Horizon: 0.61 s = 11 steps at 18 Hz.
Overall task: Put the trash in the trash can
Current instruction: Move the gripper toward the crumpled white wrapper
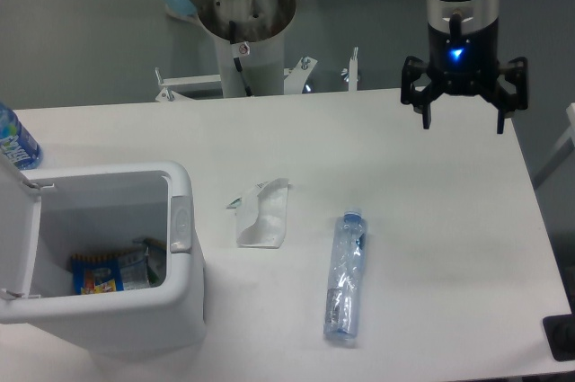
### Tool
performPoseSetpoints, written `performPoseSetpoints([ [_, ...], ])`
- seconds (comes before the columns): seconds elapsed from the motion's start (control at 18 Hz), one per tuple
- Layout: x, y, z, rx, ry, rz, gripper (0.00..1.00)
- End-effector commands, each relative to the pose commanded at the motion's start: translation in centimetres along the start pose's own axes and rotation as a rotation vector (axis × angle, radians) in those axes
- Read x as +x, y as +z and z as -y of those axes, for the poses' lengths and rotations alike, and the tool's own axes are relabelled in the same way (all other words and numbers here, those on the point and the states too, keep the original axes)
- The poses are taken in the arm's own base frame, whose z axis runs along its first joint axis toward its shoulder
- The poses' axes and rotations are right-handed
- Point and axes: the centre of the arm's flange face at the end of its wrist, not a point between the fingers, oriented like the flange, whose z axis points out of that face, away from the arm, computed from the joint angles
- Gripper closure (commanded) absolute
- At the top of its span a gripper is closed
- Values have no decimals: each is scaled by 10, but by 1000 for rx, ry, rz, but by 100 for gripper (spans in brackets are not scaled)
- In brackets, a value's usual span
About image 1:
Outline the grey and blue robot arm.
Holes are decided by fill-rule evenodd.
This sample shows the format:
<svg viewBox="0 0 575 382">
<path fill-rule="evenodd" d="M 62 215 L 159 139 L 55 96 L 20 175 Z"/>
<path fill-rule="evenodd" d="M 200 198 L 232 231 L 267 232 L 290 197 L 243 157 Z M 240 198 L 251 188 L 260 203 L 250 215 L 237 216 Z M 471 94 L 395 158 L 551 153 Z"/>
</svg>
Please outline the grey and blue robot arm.
<svg viewBox="0 0 575 382">
<path fill-rule="evenodd" d="M 163 0 L 172 13 L 197 20 L 221 42 L 218 61 L 227 97 L 281 94 L 283 57 L 257 55 L 259 45 L 280 37 L 293 21 L 296 0 Z M 495 107 L 497 125 L 528 106 L 525 58 L 497 57 L 500 0 L 427 0 L 429 59 L 405 59 L 400 101 L 431 123 L 440 96 L 478 96 Z"/>
</svg>

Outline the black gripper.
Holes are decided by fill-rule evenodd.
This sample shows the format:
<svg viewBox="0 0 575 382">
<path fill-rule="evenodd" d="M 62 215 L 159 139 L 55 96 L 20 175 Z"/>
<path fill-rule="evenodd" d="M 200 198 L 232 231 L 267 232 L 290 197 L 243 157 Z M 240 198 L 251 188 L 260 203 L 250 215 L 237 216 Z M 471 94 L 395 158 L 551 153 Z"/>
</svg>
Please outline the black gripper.
<svg viewBox="0 0 575 382">
<path fill-rule="evenodd" d="M 496 132 L 504 133 L 505 122 L 516 111 L 528 108 L 528 59 L 518 57 L 505 65 L 497 58 L 499 23 L 458 40 L 428 26 L 429 63 L 408 56 L 402 66 L 400 101 L 411 105 L 429 129 L 431 104 L 443 93 L 480 95 L 497 110 Z M 429 83 L 418 89 L 422 76 Z"/>
</svg>

